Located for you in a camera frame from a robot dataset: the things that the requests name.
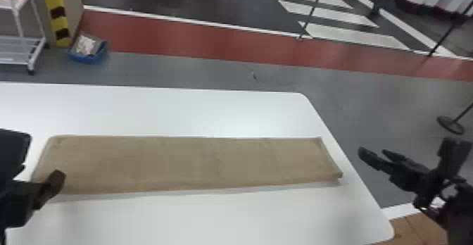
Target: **floor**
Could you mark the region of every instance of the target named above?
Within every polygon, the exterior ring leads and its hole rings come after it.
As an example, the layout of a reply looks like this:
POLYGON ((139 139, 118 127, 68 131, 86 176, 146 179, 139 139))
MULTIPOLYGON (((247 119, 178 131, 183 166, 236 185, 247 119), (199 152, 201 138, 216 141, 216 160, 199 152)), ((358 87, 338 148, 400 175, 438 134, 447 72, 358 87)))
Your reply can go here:
MULTIPOLYGON (((390 5, 387 9, 404 20, 407 24, 422 31, 423 34, 432 38, 434 41, 440 40, 453 24, 453 20, 450 18, 436 14, 407 13, 397 9, 394 5, 390 5)), ((457 55, 473 57, 473 44, 470 40, 472 37, 473 19, 469 19, 461 26, 455 28, 443 45, 457 55)))
MULTIPOLYGON (((404 51, 430 50, 435 42, 397 20, 390 13, 367 17, 371 2, 363 0, 320 0, 310 24, 304 30, 314 0, 84 0, 89 10, 115 9, 117 12, 149 13, 236 25, 278 32, 309 34, 314 38, 387 47, 404 51)), ((447 56, 465 54, 443 47, 447 56)))

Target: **blue bin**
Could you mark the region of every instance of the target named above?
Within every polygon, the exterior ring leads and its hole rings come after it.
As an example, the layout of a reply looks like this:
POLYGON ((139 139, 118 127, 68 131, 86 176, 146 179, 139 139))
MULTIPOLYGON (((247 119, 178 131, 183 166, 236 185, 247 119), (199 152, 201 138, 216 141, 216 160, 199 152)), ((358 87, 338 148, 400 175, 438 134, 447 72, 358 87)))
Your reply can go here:
POLYGON ((68 50, 68 56, 71 60, 86 63, 86 64, 93 64, 100 61, 108 50, 108 42, 103 41, 102 45, 100 46, 99 52, 95 55, 88 55, 88 56, 81 56, 74 54, 71 50, 68 50))

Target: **brown towel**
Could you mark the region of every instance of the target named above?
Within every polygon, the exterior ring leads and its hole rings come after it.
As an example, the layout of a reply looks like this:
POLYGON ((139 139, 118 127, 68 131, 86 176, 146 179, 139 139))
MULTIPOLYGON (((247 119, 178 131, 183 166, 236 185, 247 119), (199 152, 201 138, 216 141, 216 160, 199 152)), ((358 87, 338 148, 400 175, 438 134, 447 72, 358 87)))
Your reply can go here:
POLYGON ((48 141, 33 181, 53 170, 64 194, 221 189, 336 180, 320 138, 60 136, 48 141))

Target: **metal rack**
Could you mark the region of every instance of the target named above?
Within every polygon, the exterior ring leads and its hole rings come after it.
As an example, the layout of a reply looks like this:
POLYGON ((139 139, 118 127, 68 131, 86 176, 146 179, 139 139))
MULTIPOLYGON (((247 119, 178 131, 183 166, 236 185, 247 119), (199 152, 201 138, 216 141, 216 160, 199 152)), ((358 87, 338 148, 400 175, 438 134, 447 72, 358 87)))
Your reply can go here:
POLYGON ((46 36, 39 19, 38 10, 34 0, 0 0, 0 11, 11 11, 15 18, 18 36, 1 36, 0 35, 0 64, 19 64, 26 65, 27 72, 34 74, 34 63, 39 53, 46 45, 46 36), (39 29, 41 30, 41 38, 25 37, 23 27, 21 26, 20 11, 25 4, 31 1, 34 16, 37 20, 39 29))

